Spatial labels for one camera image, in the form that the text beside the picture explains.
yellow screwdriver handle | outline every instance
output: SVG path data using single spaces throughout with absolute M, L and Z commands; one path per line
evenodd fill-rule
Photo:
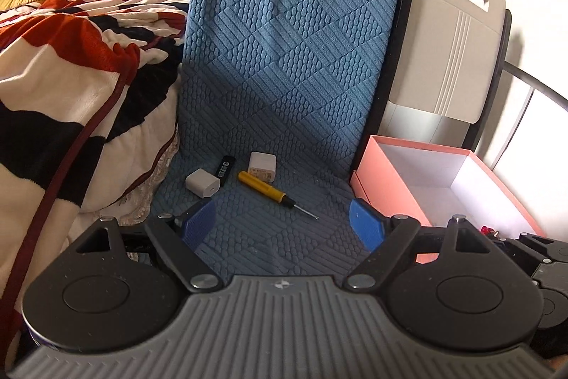
M 254 188 L 256 191 L 262 193 L 263 195 L 268 196 L 277 203 L 280 203 L 280 201 L 282 201 L 282 198 L 286 196 L 286 194 L 282 193 L 282 191 L 271 187 L 267 183 L 257 179 L 244 170 L 239 172 L 239 181 L 251 188 Z

white charger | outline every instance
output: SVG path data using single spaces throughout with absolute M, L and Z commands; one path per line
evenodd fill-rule
M 263 182 L 272 183 L 276 177 L 276 156 L 269 153 L 252 152 L 248 173 Z
M 205 169 L 198 169 L 185 179 L 185 187 L 198 197 L 212 197 L 220 186 L 221 180 Z

blanket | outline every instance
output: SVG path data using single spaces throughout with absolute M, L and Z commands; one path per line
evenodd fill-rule
M 234 274 L 331 274 L 367 251 L 349 225 L 349 166 L 362 137 L 397 0 L 191 0 L 180 93 L 180 152 L 153 210 L 198 198 L 184 178 L 237 161 L 214 195 L 198 255 Z M 320 220 L 240 184 L 252 151 L 277 156 L 273 185 Z
M 173 141 L 188 2 L 0 13 L 0 332 L 77 214 L 142 183 Z

striped blanket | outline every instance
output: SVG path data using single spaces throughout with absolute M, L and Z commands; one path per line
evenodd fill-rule
M 188 5 L 47 0 L 0 12 L 0 333 L 18 325 L 23 289 L 77 214 L 143 182 L 174 139 Z

cardboard box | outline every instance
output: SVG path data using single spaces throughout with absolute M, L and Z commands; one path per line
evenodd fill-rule
M 371 136 L 351 188 L 386 216 L 406 214 L 422 225 L 445 227 L 465 214 L 476 228 L 505 238 L 544 236 L 535 219 L 470 150 Z

